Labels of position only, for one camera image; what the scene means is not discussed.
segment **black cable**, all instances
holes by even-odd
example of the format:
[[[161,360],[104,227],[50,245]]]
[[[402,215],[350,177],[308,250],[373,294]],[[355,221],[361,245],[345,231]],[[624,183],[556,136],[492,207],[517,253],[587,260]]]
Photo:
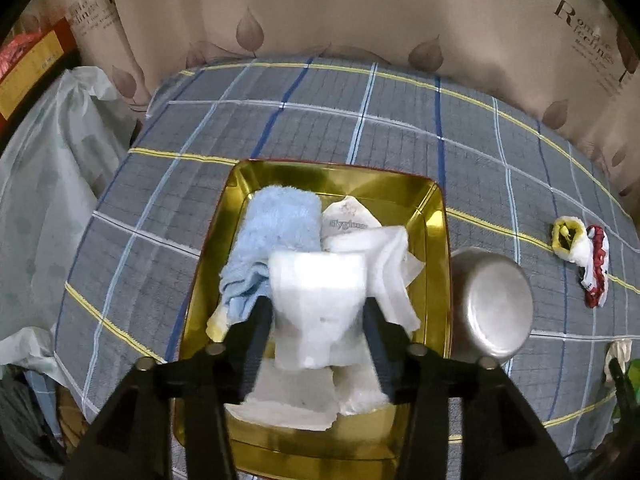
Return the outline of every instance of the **black cable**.
[[[569,453],[568,455],[563,456],[562,458],[566,460],[570,456],[573,456],[573,455],[578,454],[578,453],[593,453],[594,451],[596,451],[596,450],[595,449],[590,449],[590,448],[589,449],[579,449],[577,451],[573,451],[573,452]]]

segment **curtain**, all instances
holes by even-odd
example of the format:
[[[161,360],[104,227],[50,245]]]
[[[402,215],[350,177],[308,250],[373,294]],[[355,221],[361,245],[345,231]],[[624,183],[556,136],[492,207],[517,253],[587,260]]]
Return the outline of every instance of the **curtain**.
[[[640,217],[638,57],[601,0],[33,0],[16,30],[66,16],[84,61],[134,110],[204,63],[282,55],[411,66],[557,129]]]

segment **gray checkered fabric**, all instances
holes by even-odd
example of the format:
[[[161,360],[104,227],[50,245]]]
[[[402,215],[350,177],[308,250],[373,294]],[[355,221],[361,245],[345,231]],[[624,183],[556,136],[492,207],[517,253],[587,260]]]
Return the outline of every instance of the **gray checkered fabric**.
[[[301,158],[436,180],[451,248],[505,254],[531,281],[533,332],[505,370],[563,454],[602,439],[614,405],[602,386],[607,346],[640,338],[640,246],[606,177],[564,139],[490,96],[375,64],[254,60],[174,81],[100,199],[68,278],[56,353],[89,420],[141,354],[175,358],[199,249],[234,161]],[[603,308],[585,306],[577,269],[550,251],[560,215],[609,236]],[[456,478],[455,403],[450,419]],[[174,465],[185,478],[175,442]]]

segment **folded blue sock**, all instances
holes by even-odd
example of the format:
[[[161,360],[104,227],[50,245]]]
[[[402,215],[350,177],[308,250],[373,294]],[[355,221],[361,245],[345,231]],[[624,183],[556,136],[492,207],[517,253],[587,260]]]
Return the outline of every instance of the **folded blue sock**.
[[[269,256],[276,250],[320,251],[322,206],[315,193],[268,186],[255,193],[220,272],[229,323],[246,320],[258,296],[271,297]]]

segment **metal bowl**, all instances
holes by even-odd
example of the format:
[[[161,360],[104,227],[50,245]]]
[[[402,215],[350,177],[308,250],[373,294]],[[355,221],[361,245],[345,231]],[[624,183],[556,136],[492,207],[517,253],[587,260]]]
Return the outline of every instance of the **metal bowl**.
[[[451,255],[453,340],[451,357],[473,363],[482,356],[508,361],[533,324],[533,295],[522,268],[479,248]]]

